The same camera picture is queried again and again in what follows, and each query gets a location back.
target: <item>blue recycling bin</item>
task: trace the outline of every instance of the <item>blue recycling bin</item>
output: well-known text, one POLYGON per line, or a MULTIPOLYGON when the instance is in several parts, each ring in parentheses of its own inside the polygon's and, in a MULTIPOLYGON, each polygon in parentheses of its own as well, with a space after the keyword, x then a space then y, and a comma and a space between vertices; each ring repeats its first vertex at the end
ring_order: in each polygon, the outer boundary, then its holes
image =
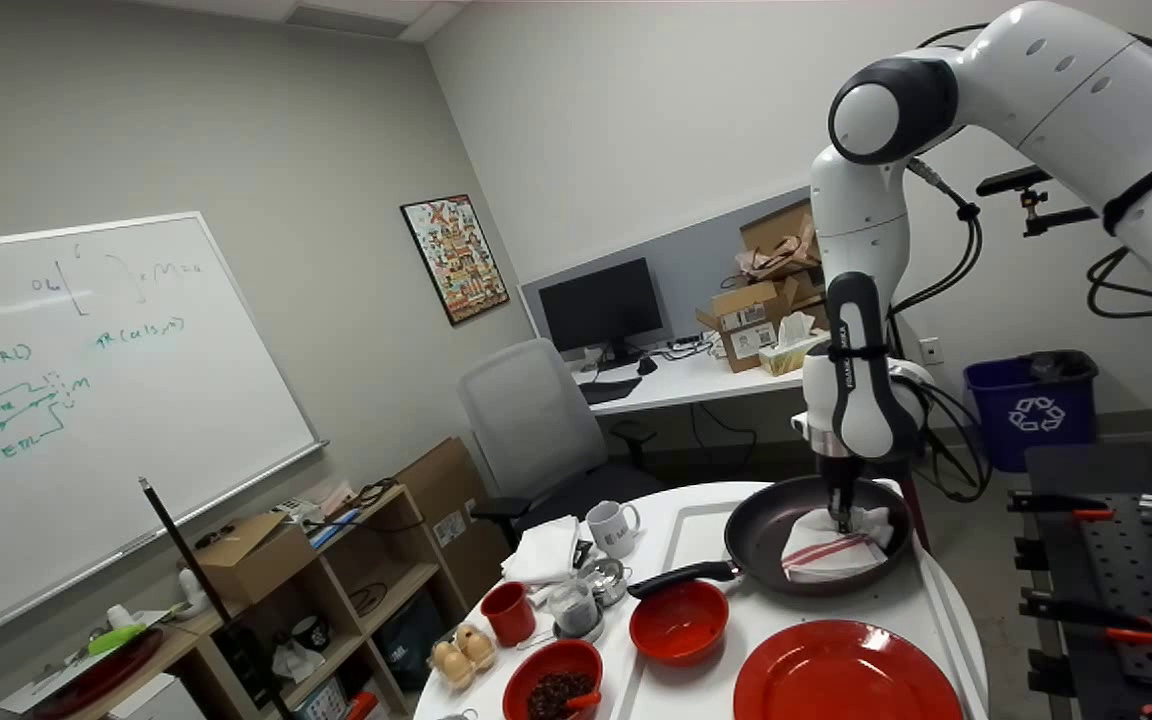
POLYGON ((1096 444, 1091 356, 1034 353, 974 365, 964 375, 991 467, 1025 473, 1025 452, 1036 444, 1096 444))

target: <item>white table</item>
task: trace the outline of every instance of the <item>white table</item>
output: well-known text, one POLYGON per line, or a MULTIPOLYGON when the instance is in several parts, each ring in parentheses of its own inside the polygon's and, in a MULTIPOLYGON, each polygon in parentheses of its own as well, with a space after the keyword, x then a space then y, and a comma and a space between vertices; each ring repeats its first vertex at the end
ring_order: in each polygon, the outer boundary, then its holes
MULTIPOLYGON (((730 511, 767 487, 766 481, 725 481, 725 485, 689 485, 656 496, 642 496, 637 506, 645 516, 645 531, 637 534, 628 563, 632 581, 656 577, 666 568, 680 568, 692 560, 725 560, 725 521, 730 511)), ((974 720, 990 715, 990 680, 978 622, 943 577, 943 568, 915 549, 914 563, 900 563, 883 581, 854 597, 828 601, 767 601, 750 582, 730 588, 730 634, 725 653, 695 672, 660 672, 650 668, 632 639, 628 615, 637 601, 624 597, 609 615, 592 643, 604 656, 604 704, 599 720, 637 720, 637 715, 731 715, 731 688, 739 665, 753 646, 762 646, 773 633, 802 620, 868 620, 883 622, 914 643, 919 643, 943 676, 956 684, 964 710, 974 720)), ((477 676, 471 688, 447 693, 438 676, 426 684, 418 720, 447 720, 460 710, 477 710, 481 720, 499 715, 499 695, 508 676, 523 656, 553 639, 553 615, 541 610, 537 634, 499 646, 499 660, 477 676)))
POLYGON ((628 396, 592 405, 592 414, 632 414, 652 408, 766 396, 805 389, 805 372, 767 375, 766 367, 731 372, 725 360, 695 347, 695 356, 669 360, 656 356, 656 372, 650 372, 628 396))

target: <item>ceiling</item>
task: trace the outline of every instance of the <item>ceiling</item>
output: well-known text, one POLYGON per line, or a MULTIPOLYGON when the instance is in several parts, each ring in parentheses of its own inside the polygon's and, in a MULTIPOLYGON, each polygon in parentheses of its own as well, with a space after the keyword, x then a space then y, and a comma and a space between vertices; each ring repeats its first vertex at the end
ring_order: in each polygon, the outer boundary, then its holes
POLYGON ((139 3, 426 44, 469 0, 139 0, 139 3))

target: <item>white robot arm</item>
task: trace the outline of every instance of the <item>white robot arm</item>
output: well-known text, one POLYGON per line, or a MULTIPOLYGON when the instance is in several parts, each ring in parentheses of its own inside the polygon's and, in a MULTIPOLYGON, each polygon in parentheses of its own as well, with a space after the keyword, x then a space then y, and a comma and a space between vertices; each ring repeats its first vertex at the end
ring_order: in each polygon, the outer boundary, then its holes
POLYGON ((1152 46, 1060 3, 1020 3, 964 52, 905 52, 859 67, 828 107, 814 211, 831 317, 805 367, 821 448, 892 458, 915 414, 892 391, 887 307, 909 262, 905 167, 961 128, 990 128, 1096 209, 1152 268, 1152 46))

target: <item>chair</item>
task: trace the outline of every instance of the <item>chair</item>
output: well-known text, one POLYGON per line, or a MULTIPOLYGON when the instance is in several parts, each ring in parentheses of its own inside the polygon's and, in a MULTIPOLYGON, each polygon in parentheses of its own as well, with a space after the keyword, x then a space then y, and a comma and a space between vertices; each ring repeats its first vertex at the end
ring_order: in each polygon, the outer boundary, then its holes
POLYGON ((595 498, 660 492, 656 475, 609 458, 604 430, 548 340, 514 344, 464 372, 460 401, 489 458, 477 516, 495 521, 508 544, 531 523, 584 516, 595 498))

